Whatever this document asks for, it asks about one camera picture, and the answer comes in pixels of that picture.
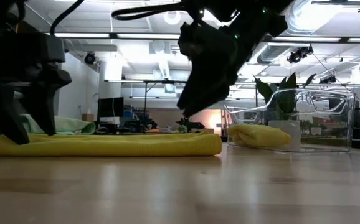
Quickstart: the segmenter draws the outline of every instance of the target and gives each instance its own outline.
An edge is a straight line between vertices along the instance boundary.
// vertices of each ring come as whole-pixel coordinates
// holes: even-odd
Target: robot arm
[[[194,19],[184,23],[178,41],[180,51],[192,62],[192,71],[178,101],[184,116],[190,117],[229,95],[237,81],[237,72],[248,62],[257,44],[270,34],[274,37],[287,29],[280,15],[293,0],[183,0],[162,6],[122,9],[112,13],[118,20],[138,19],[165,11],[187,11]],[[232,23],[219,29],[203,20],[204,9],[218,20]],[[133,16],[123,14],[140,13]]]

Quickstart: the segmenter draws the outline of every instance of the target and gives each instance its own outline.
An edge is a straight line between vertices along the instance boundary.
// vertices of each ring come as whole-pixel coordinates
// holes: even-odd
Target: folded yellow towel
[[[152,134],[129,136],[29,134],[17,145],[0,136],[0,156],[211,156],[220,154],[216,134]]]
[[[257,124],[236,124],[227,133],[240,146],[278,147],[291,143],[291,136],[278,128]]]

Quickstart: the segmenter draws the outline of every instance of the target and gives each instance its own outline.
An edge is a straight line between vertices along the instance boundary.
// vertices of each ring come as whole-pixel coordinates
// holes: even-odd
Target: wooden table
[[[360,224],[360,151],[0,158],[0,224]]]

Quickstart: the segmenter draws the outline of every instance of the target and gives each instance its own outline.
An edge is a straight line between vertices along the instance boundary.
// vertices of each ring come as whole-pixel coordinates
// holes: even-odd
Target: crumpled yellow cloth
[[[291,143],[289,134],[265,125],[236,124],[229,127],[227,133],[240,146],[278,147]]]
[[[220,154],[220,136],[199,134],[58,135],[29,134],[17,145],[0,136],[0,156],[211,156]]]

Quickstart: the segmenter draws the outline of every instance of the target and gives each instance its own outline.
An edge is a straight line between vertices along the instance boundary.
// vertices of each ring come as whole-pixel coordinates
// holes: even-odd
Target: ceiling
[[[111,12],[117,9],[143,6],[144,4],[171,3],[171,0],[89,0],[85,1],[76,11],[64,19],[56,32],[135,32],[135,33],[162,33],[178,34],[183,22],[192,22],[185,13],[176,15],[171,12],[167,15],[157,14],[154,16],[133,21],[116,21],[111,18]],[[41,31],[49,31],[50,24],[54,19],[73,4],[71,0],[30,0],[27,2],[27,14],[25,20]],[[313,35],[323,36],[360,36],[360,13],[359,6],[342,7],[335,16],[325,25],[316,30]],[[174,24],[168,24],[166,18],[180,20]],[[210,25],[219,27],[219,21],[213,18],[206,20]],[[83,57],[86,51],[95,50],[96,54],[105,58],[110,51],[117,51],[123,56],[123,73],[126,77],[137,78],[138,75],[152,74],[154,69],[159,69],[159,59],[156,54],[150,53],[152,40],[95,40],[82,39],[72,40],[69,47],[74,55]],[[167,41],[169,45],[176,45],[176,41]],[[269,66],[245,64],[239,71],[240,78],[252,75],[265,75],[265,77],[285,77],[296,72],[298,77],[306,78],[311,74],[323,73],[327,69],[336,71],[339,77],[346,78],[351,74],[350,68],[359,65],[360,44],[313,44],[314,54],[291,66],[285,61],[287,52]],[[178,54],[170,54],[166,57],[170,70],[191,70],[188,59]]]

